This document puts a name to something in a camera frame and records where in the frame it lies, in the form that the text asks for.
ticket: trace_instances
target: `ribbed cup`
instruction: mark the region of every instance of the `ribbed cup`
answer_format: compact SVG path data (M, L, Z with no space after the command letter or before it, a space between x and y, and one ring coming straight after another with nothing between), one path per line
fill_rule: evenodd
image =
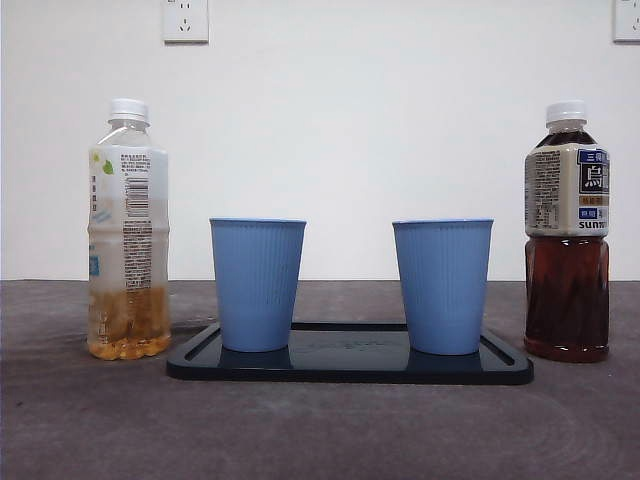
M306 222L212 218L210 223L222 344L241 352L285 347Z
M411 347L466 355L482 330L490 219L394 222Z

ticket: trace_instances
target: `gray table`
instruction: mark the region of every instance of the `gray table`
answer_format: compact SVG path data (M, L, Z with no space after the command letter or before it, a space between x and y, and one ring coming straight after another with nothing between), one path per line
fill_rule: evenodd
M3 479L640 478L640 283L611 288L608 361L534 359L526 386L186 382L166 354L84 346L82 282L2 283ZM522 283L486 325L521 347ZM216 316L213 282L172 282L176 342ZM302 282L301 321L402 321L397 282Z

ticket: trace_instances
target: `black plastic tray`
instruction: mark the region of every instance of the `black plastic tray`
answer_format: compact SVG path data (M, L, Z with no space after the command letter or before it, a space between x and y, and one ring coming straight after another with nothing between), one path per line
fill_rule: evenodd
M184 380L522 385L533 364L484 331L471 355L430 355L409 347L401 323L293 323L289 346L243 353L222 346L218 323L175 348L167 375Z

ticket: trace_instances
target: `green leaf logo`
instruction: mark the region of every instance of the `green leaf logo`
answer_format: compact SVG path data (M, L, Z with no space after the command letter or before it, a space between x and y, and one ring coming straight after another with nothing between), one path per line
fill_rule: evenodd
M111 162L109 160L107 160L107 162L102 167L102 171L107 175L113 175L113 165L111 165Z

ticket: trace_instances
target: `electrical outlet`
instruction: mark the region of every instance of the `electrical outlet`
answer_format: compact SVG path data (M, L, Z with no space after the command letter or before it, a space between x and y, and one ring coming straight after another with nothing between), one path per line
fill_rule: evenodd
M640 42L640 0L614 0L613 41Z
M165 43L208 43L208 0L163 0Z

